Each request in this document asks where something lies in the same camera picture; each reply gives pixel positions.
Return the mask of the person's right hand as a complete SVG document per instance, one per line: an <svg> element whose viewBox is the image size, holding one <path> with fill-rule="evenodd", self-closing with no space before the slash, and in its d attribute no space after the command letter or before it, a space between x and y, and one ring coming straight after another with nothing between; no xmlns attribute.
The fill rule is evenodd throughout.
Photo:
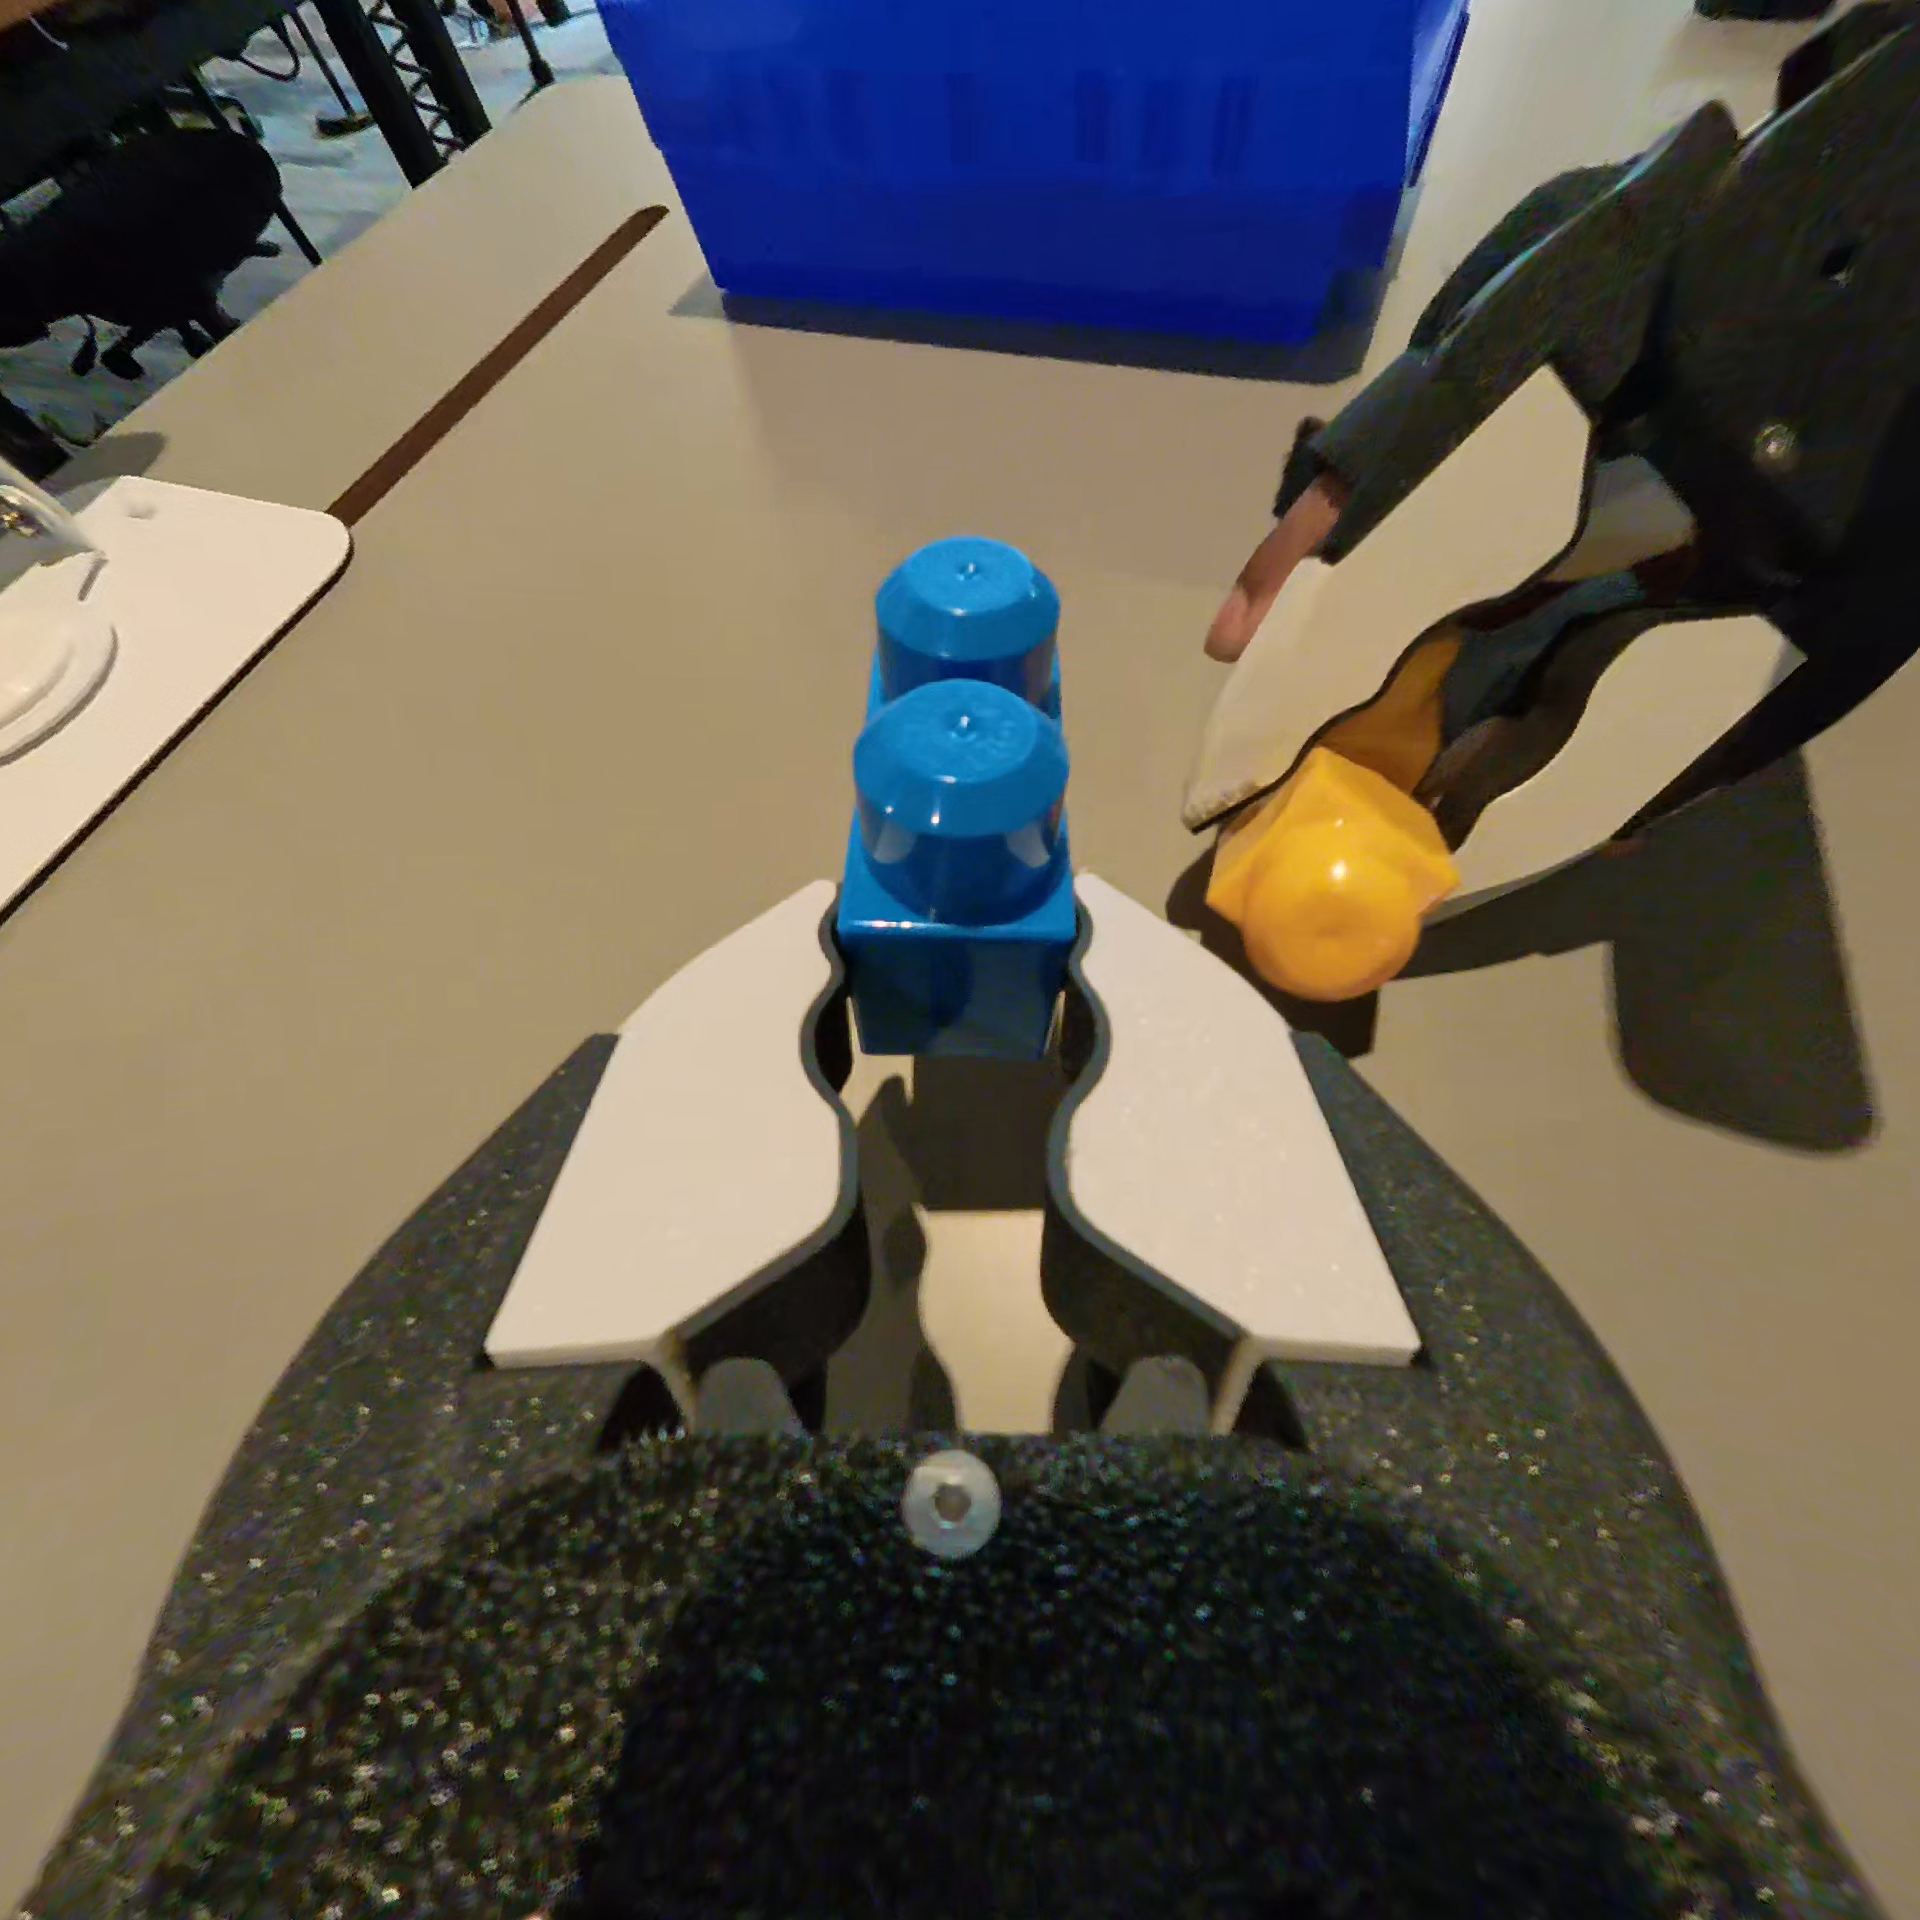
<svg viewBox="0 0 1920 1920"><path fill-rule="evenodd" d="M1345 489L1323 474L1271 522L1212 615L1203 639L1208 661L1232 664L1244 655L1287 578L1330 541L1343 507Z"/></svg>

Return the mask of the office desk with black legs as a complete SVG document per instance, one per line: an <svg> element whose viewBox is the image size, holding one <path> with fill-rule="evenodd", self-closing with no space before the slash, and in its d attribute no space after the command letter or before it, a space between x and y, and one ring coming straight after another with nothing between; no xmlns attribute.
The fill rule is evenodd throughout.
<svg viewBox="0 0 1920 1920"><path fill-rule="evenodd" d="M409 189L492 132L436 2L310 2L356 103Z"/></svg>

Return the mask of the blue plastic bin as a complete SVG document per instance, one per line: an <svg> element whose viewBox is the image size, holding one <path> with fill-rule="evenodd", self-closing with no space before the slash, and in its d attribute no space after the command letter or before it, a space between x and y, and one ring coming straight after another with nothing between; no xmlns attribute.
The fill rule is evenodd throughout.
<svg viewBox="0 0 1920 1920"><path fill-rule="evenodd" d="M728 297L1283 349L1379 289L1472 12L596 11Z"/></svg>

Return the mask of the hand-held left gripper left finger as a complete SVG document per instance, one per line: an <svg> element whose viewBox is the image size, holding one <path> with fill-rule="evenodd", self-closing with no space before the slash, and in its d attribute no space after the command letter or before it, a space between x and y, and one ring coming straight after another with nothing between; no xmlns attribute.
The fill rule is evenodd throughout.
<svg viewBox="0 0 1920 1920"><path fill-rule="evenodd" d="M823 1379L861 1322L838 888L815 878L617 1028L484 1340L500 1373L719 1365Z"/></svg>

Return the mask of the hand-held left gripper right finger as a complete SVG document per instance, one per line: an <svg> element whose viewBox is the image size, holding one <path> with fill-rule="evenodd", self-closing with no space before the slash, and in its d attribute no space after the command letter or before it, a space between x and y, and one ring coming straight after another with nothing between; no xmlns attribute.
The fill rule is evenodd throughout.
<svg viewBox="0 0 1920 1920"><path fill-rule="evenodd" d="M1268 1365L1408 1371L1422 1334L1287 1023L1110 881L1074 897L1049 1318L1116 1382L1185 1365L1213 1433Z"/></svg>

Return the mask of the white desk stand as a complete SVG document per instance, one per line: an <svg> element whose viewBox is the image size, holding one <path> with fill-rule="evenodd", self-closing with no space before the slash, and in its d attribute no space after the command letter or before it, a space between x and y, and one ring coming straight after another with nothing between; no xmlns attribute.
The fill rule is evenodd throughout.
<svg viewBox="0 0 1920 1920"><path fill-rule="evenodd" d="M11 911L344 575L334 514L2 465L2 909Z"/></svg>

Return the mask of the black office chair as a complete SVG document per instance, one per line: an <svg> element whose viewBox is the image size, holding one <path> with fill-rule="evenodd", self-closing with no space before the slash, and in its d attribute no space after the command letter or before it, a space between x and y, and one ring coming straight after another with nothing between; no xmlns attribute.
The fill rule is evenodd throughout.
<svg viewBox="0 0 1920 1920"><path fill-rule="evenodd" d="M310 266L323 260L248 132L167 125L111 142L24 223L4 223L2 349L81 322L75 375L142 378L140 353L163 334L200 360L237 330L223 287L271 224Z"/></svg>

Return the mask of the blue mega block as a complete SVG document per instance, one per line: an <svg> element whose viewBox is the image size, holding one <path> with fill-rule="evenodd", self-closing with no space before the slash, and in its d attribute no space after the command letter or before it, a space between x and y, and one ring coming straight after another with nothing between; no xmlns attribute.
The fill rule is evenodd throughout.
<svg viewBox="0 0 1920 1920"><path fill-rule="evenodd" d="M1046 1051L1078 939L1059 616L990 538L921 545L875 591L831 922L869 1055Z"/></svg>

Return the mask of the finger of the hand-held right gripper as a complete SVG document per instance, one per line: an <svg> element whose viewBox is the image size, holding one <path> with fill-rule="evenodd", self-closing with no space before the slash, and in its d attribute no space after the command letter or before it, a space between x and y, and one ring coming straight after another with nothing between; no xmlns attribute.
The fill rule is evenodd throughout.
<svg viewBox="0 0 1920 1920"><path fill-rule="evenodd" d="M1587 413L1539 366L1374 529L1302 561L1228 670L1181 824L1201 832L1277 787L1428 633L1554 565L1586 514L1589 448Z"/></svg>
<svg viewBox="0 0 1920 1920"><path fill-rule="evenodd" d="M1569 866L1730 739L1799 667L1757 612L1608 615L1544 664L1534 705L1461 740L1435 816L1460 829L1429 927Z"/></svg>

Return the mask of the yellow mega block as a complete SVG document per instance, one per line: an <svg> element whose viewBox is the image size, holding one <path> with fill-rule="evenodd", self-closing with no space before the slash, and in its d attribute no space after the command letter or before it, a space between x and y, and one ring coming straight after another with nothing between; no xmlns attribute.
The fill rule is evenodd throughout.
<svg viewBox="0 0 1920 1920"><path fill-rule="evenodd" d="M1455 624L1422 639L1367 705L1323 728L1270 794L1228 814L1215 834L1205 907L1286 997L1375 993L1460 882L1418 790L1441 749L1445 679L1461 642Z"/></svg>

